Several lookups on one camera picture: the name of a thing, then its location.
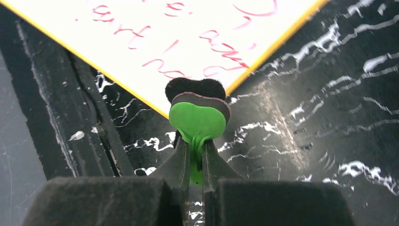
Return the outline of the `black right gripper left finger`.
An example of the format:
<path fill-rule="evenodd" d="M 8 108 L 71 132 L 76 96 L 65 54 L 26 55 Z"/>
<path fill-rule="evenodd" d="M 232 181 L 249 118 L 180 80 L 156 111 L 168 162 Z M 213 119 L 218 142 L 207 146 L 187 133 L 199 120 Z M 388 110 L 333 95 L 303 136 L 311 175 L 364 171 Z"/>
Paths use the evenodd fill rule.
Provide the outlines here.
<path fill-rule="evenodd" d="M 187 226 L 190 148 L 140 177 L 57 177 L 37 194 L 25 226 Z"/>

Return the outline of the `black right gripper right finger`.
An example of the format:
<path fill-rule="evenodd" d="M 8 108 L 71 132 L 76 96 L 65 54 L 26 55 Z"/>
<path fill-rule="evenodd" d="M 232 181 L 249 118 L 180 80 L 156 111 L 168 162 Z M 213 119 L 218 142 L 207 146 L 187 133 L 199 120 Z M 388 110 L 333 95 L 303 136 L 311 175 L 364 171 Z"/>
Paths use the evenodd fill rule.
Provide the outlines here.
<path fill-rule="evenodd" d="M 212 140 L 202 151 L 207 226 L 352 226 L 340 190 L 331 184 L 245 179 Z"/>

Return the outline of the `green black whiteboard eraser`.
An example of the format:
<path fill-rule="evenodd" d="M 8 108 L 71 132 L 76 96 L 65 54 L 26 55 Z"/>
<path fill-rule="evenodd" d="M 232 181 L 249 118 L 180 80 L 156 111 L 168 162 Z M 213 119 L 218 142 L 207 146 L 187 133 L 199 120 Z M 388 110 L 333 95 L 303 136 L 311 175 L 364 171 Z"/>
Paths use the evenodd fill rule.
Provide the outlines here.
<path fill-rule="evenodd" d="M 231 117 L 225 89 L 214 79 L 178 77 L 168 82 L 165 94 L 169 123 L 176 129 L 173 147 L 179 139 L 190 146 L 190 183 L 203 186 L 203 146 L 224 133 Z"/>

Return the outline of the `yellow framed whiteboard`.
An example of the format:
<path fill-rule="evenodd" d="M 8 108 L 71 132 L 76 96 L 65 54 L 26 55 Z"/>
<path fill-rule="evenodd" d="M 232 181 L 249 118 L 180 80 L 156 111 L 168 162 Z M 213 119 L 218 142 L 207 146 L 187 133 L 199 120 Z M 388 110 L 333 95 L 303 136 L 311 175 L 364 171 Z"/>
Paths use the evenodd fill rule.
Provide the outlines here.
<path fill-rule="evenodd" d="M 173 78 L 232 93 L 323 0 L 3 0 L 1 5 L 168 117 Z"/>

